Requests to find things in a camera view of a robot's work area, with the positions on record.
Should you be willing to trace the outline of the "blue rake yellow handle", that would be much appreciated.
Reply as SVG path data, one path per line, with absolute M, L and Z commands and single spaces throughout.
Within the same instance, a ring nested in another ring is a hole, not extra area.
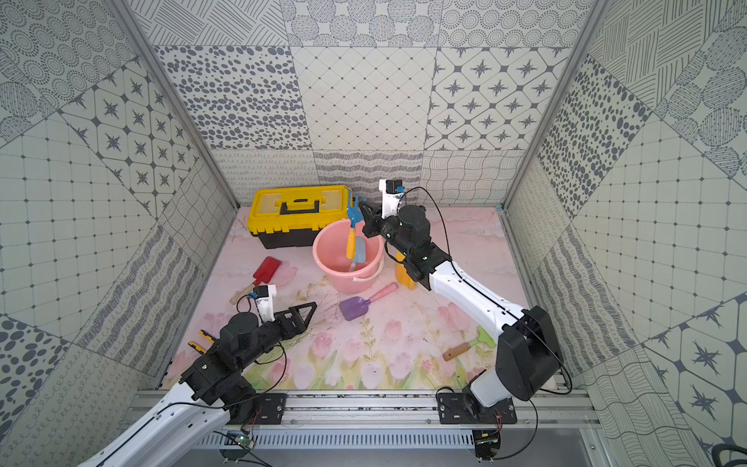
M 346 208 L 346 213 L 347 213 L 347 217 L 350 223 L 350 227 L 348 230 L 346 251 L 345 251 L 345 256 L 350 261 L 353 258 L 354 241 L 355 241 L 355 238 L 358 237 L 356 228 L 357 228 L 357 225 L 363 221 L 363 218 L 357 217 L 354 211 L 354 204 L 356 200 L 360 200 L 360 198 L 356 194 L 350 193 L 348 206 Z

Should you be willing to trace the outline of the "purple shovel pink handle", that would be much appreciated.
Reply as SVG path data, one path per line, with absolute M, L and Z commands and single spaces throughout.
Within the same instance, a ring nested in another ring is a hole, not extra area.
M 353 321 L 367 314 L 372 303 L 375 303 L 376 301 L 387 297 L 388 295 L 395 292 L 397 288 L 398 285 L 396 283 L 390 283 L 385 288 L 379 290 L 379 292 L 373 294 L 372 297 L 369 297 L 369 299 L 364 299 L 362 297 L 352 297 L 343 300 L 338 304 L 338 309 L 340 310 L 340 313 L 342 314 L 342 317 L 345 321 Z

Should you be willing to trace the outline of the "pink plastic bucket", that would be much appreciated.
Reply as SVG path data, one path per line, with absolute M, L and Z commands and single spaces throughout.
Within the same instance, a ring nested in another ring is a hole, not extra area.
M 349 234 L 348 219 L 330 224 L 317 235 L 312 255 L 334 289 L 340 293 L 356 295 L 372 287 L 381 275 L 384 268 L 384 241 L 381 237 L 365 237 L 362 224 L 359 223 L 356 226 L 356 237 L 365 241 L 366 258 L 352 269 L 352 261 L 346 257 Z

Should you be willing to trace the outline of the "red shovel wooden handle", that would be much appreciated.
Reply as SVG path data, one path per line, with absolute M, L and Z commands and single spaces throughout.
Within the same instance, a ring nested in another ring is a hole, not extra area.
M 245 297 L 252 292 L 256 286 L 269 284 L 281 264 L 282 262 L 274 257 L 266 257 L 262 264 L 260 264 L 259 268 L 255 270 L 253 274 L 253 282 L 240 292 L 236 293 L 230 299 L 230 304 L 236 305 L 242 297 Z

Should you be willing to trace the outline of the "light blue trowel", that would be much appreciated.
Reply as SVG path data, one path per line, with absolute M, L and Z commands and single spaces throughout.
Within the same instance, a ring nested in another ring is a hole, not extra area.
M 350 272 L 354 272 L 365 264 L 367 259 L 366 241 L 363 237 L 356 237 L 354 241 L 353 258 L 349 267 Z

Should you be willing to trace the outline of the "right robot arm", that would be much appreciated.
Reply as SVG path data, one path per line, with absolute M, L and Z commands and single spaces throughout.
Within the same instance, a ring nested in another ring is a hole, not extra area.
M 509 302 L 464 272 L 431 237 L 431 224 L 418 205 L 382 208 L 362 202 L 363 234 L 381 237 L 403 258 L 410 279 L 460 307 L 496 343 L 491 371 L 473 377 L 464 389 L 473 411 L 513 398 L 528 401 L 562 367 L 558 336 L 542 307 Z

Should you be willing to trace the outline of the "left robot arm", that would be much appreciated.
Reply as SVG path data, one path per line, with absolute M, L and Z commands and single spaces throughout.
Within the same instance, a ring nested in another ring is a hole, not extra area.
M 317 303 L 294 305 L 262 321 L 238 313 L 178 383 L 84 466 L 172 466 L 208 434 L 231 421 L 246 422 L 264 396 L 244 370 L 262 355 L 303 334 Z

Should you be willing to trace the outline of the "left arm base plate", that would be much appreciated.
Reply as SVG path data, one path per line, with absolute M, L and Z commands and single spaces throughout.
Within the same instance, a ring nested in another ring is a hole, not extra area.
M 229 409 L 233 425 L 280 425 L 288 395 L 283 392 L 258 394 Z

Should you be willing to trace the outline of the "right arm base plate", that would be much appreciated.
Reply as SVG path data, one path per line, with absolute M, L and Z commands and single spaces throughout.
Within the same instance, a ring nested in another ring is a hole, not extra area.
M 517 423 L 515 405 L 511 398 L 490 407 L 482 406 L 471 395 L 457 392 L 438 392 L 435 398 L 440 424 L 443 425 L 495 425 L 498 421 L 509 425 Z

